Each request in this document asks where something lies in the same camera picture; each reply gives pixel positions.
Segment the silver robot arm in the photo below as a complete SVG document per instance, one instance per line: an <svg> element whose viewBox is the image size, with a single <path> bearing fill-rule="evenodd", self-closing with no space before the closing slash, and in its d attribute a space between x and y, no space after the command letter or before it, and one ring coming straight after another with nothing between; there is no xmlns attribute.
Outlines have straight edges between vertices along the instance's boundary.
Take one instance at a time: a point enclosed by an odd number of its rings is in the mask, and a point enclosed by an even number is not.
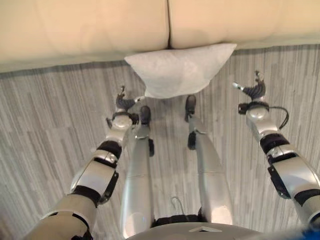
<svg viewBox="0 0 320 240"><path fill-rule="evenodd" d="M233 83L252 99L250 103L239 104L238 111L246 115L246 124L266 155L268 172L279 195L293 201L302 223L320 229L319 177L271 120L269 105L264 100L266 87L259 72L256 81L255 87Z"/></svg>
<svg viewBox="0 0 320 240"><path fill-rule="evenodd" d="M119 174L117 162L128 136L139 117L128 113L144 97L124 99L124 86L116 99L117 111L109 126L105 140L93 153L90 161L73 178L70 194L64 196L25 237L28 240L92 239L98 205L111 197Z"/></svg>

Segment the cushion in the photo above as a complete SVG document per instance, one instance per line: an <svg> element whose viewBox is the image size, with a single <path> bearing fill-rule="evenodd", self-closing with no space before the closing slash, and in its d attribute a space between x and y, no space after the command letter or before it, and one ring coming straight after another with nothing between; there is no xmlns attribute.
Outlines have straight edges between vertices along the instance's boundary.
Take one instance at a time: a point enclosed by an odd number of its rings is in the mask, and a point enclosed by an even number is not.
<svg viewBox="0 0 320 240"><path fill-rule="evenodd" d="M320 0L168 0L175 49L320 43Z"/></svg>
<svg viewBox="0 0 320 240"><path fill-rule="evenodd" d="M166 0L0 1L0 72L165 49Z"/></svg>
<svg viewBox="0 0 320 240"><path fill-rule="evenodd" d="M146 97L167 99L205 88L235 48L225 43L140 53L125 60L144 81Z"/></svg>

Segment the floor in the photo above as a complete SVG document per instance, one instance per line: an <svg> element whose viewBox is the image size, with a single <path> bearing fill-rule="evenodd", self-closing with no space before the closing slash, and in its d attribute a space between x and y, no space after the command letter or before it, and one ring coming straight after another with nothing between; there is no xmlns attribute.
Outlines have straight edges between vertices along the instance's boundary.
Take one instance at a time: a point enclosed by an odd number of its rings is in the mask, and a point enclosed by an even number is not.
<svg viewBox="0 0 320 240"><path fill-rule="evenodd" d="M234 202L235 224L261 232L300 224L293 203L276 193L262 150L238 115L248 101L232 82L254 83L254 70L264 74L266 99L284 106L290 120L283 129L320 173L320 45L239 50L197 93L196 113L226 171ZM129 95L144 94L144 84L125 62L99 62L0 74L0 239L22 238L64 194L74 174L104 139L105 118L115 110L115 97L125 84ZM187 149L183 121L185 96L146 99L152 111L150 159L155 217L197 213L197 164ZM284 114L272 118L280 124ZM120 204L131 151L119 161L120 174L111 200L99 207L93 236L120 239Z"/></svg>

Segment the sofa cushion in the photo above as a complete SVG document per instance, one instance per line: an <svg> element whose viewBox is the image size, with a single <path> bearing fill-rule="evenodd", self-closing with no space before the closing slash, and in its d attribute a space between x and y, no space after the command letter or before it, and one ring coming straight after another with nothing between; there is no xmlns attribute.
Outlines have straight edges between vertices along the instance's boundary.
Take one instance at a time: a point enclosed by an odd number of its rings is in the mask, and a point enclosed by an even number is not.
<svg viewBox="0 0 320 240"><path fill-rule="evenodd" d="M320 43L319 0L168 0L170 43L237 49Z"/></svg>
<svg viewBox="0 0 320 240"><path fill-rule="evenodd" d="M0 1L0 72L161 50L168 21L167 0Z"/></svg>

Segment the wire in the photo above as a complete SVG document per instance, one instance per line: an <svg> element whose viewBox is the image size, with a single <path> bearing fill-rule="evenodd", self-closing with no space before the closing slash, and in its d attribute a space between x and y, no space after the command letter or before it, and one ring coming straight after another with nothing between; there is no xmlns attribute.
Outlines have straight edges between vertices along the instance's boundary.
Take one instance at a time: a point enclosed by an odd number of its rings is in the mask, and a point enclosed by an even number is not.
<svg viewBox="0 0 320 240"><path fill-rule="evenodd" d="M184 212L184 208L182 207L182 203L181 203L179 197L177 197L177 196L171 197L171 204L172 204L173 208L177 211L176 206L175 206L174 201L173 201L174 199L176 199L176 200L179 202L182 215L184 215L185 218L186 218L186 220L187 220L188 222L190 222L188 216L187 216L187 215L185 214L185 212Z"/></svg>
<svg viewBox="0 0 320 240"><path fill-rule="evenodd" d="M283 120L283 122L281 123L281 125L279 126L279 129L282 129L285 125L287 125L287 123L289 122L289 112L286 108L282 107L282 106L271 106L269 107L270 109L280 109L285 111L286 115L285 118Z"/></svg>

